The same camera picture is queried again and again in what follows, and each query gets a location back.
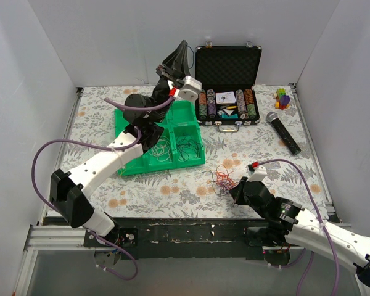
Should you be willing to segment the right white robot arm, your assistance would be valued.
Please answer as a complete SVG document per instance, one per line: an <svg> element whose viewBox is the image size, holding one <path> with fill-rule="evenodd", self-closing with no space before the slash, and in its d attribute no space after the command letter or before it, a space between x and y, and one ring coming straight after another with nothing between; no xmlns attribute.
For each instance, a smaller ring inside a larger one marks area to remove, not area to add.
<svg viewBox="0 0 370 296"><path fill-rule="evenodd" d="M370 237L320 222L299 204L274 196L261 181L242 178L229 193L235 204L251 207L267 223L264 228L251 231L253 244L303 247L353 271L370 288Z"/></svg>

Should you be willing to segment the green compartment tray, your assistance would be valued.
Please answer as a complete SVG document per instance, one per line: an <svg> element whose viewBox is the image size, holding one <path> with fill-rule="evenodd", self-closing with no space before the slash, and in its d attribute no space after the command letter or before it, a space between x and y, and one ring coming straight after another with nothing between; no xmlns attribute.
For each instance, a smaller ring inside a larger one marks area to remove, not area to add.
<svg viewBox="0 0 370 296"><path fill-rule="evenodd" d="M205 163L204 144L192 103L174 102L159 126L163 128L163 134L156 145L121 168L118 171L120 176L193 167Z"/></svg>

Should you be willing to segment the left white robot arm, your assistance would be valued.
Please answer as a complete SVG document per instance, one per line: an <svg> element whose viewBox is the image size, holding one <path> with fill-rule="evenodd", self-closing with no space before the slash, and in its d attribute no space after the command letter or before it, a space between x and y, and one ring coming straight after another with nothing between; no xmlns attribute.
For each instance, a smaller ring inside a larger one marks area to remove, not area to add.
<svg viewBox="0 0 370 296"><path fill-rule="evenodd" d="M106 100L121 110L128 122L114 141L81 165L68 172L58 169L51 176L49 200L55 210L71 227L82 226L97 234L107 247L118 242L118 227L108 214L95 209L89 198L108 177L144 155L160 139L164 129L159 124L189 75L186 41L157 67L157 74L159 81L151 96L131 94L124 104Z"/></svg>

